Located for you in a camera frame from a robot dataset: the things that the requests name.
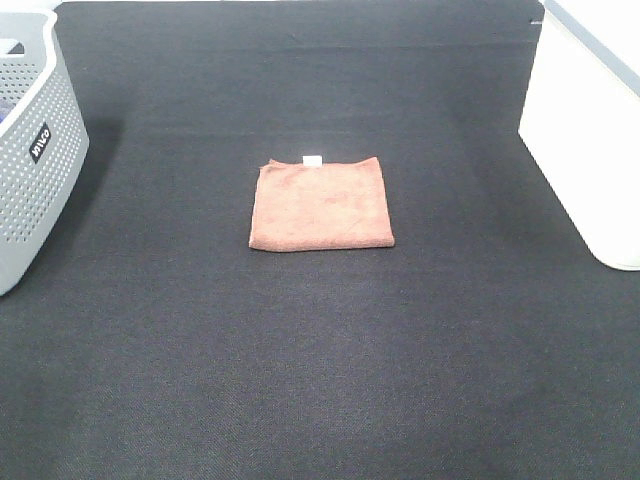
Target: towel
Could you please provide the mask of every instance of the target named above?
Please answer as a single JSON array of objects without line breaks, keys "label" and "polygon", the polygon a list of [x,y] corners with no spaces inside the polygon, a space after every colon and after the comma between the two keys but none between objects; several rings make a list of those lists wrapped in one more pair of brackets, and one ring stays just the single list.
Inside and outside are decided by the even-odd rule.
[{"label": "towel", "polygon": [[378,159],[260,168],[249,246],[272,252],[392,247]]}]

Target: basket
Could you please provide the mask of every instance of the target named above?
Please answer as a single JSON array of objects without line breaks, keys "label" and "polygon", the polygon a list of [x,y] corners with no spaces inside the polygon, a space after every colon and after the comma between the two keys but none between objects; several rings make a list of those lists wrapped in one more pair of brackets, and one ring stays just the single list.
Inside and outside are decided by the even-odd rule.
[{"label": "basket", "polygon": [[0,37],[24,51],[0,55],[0,295],[18,283],[53,228],[89,138],[46,10],[0,10]]}]

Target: towel tag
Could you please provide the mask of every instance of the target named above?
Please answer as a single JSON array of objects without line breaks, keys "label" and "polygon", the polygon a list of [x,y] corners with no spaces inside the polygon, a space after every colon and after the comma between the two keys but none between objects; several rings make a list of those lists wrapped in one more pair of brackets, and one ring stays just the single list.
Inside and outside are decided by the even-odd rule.
[{"label": "towel tag", "polygon": [[304,155],[302,157],[302,164],[305,167],[321,167],[322,155]]}]

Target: black mat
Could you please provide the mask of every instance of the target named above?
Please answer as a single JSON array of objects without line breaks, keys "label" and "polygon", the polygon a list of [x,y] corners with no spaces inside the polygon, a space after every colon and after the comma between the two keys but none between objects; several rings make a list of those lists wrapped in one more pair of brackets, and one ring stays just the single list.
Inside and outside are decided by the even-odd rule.
[{"label": "black mat", "polygon": [[[91,150],[0,300],[3,479],[637,479],[640,276],[516,130],[535,0],[70,4]],[[397,246],[247,248],[380,158]]]}]

